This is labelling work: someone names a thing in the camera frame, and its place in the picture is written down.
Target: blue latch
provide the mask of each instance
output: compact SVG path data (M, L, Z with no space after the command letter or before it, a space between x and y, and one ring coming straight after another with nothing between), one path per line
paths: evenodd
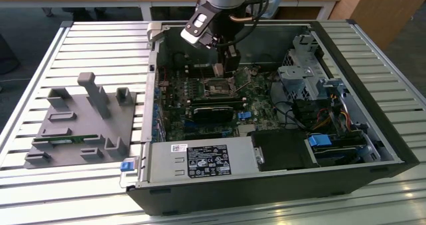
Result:
M311 147L330 146L331 145L329 135L326 135L326 134L315 134L311 137L308 137L307 141L308 141L308 144L311 145Z
M135 170L135 162L122 162L120 171L128 172Z
M251 117L251 112L238 113L238 118L244 120Z

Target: blue connector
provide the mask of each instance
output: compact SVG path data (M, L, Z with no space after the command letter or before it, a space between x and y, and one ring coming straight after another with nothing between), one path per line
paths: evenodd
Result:
M251 112L238 113L238 119L244 120L251 117Z

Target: metal slatted table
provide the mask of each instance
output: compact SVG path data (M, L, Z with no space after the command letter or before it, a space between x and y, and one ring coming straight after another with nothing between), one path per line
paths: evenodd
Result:
M23 168L49 103L49 88L71 94L77 74L92 71L107 92L138 93L131 155L140 151L148 70L147 22L76 22L60 28L0 136L0 224L418 224L426 218L426 103L357 25L322 25L379 103L421 164L349 195L151 217L119 186L120 163ZM339 72L326 60L335 77Z

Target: metal slat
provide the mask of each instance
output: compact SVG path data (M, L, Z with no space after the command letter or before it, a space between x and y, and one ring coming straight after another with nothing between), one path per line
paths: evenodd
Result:
M122 195L4 208L0 217L3 224L25 224L130 212L142 212L142 209L130 196Z
M363 45L338 45L338 49L341 52L351 52L351 51L371 51L371 48L369 46Z
M373 52L342 52L346 59L378 58Z
M401 135L426 133L426 122L394 124Z
M361 39L361 36L351 32L351 33L342 33L342 34L329 34L331 39Z
M147 43L68 44L63 45L59 51L99 51L124 49L147 49Z
M77 171L77 172L67 172L67 173L53 173L53 174L41 174L32 176L19 176L19 177L8 177L0 179L0 186L23 186L45 182L63 182L63 181L79 181L83 179L95 179L95 178L107 178L116 177L120 175L119 167L114 169L102 169L102 170L88 170L88 171Z
M73 25L88 24L88 25L99 25L99 24L148 24L148 21L75 21Z
M398 82L366 84L366 88L370 92L378 92L378 91L385 92L385 91L406 89L405 85Z
M333 27L333 28L325 28L325 30L330 34L334 34L334 33L354 33L354 30L350 27L342 27L342 28Z
M63 44L103 44L103 43L128 43L148 42L146 36L120 36L120 37L75 37L67 38Z
M97 66L119 66L119 65L142 65L148 64L147 57L139 58L106 58L106 59L67 59L56 60L52 68L65 67L97 67Z
M366 45L366 42L362 39L334 39L335 45Z
M63 166L41 169L13 169L13 170L0 170L0 178L17 178L28 177L36 175L53 175L59 173L69 172L83 172L83 171L99 171L104 169L116 169L120 167L119 162L115 163L103 163L103 164L88 164L88 165L75 165L75 166Z
M375 65L383 65L383 62L378 58L367 58L367 59L347 59L346 60L350 66L375 66ZM327 66L334 66L331 61L325 58L325 62Z
M75 24L71 31L75 30L128 30L128 29L147 29L148 24Z
M371 93L371 95L377 102L414 100L411 93L407 91L377 92Z
M321 22L321 25L325 28L350 28L351 27L346 22L337 22L337 21Z
M120 188L120 178L93 179L55 184L29 185L0 190L0 196L9 199L0 200L0 206L13 204L36 203L37 201L63 200L88 196L102 196L107 194L124 194L126 189Z
M393 123L402 123L402 122L409 123L409 122L426 121L425 111L387 113L386 116Z
M147 36L147 30L69 31L67 37Z
M60 52L56 59L102 59L102 58L126 58L126 57L148 57L148 50L112 50L112 51L83 51L83 52Z
M51 69L47 72L47 77L79 76L81 72L92 72L96 76L114 74L142 74L148 72L148 66L111 66L107 69L103 67Z
M339 74L335 67L329 67L333 74ZM362 74L390 74L391 72L385 66L353 67L358 75Z

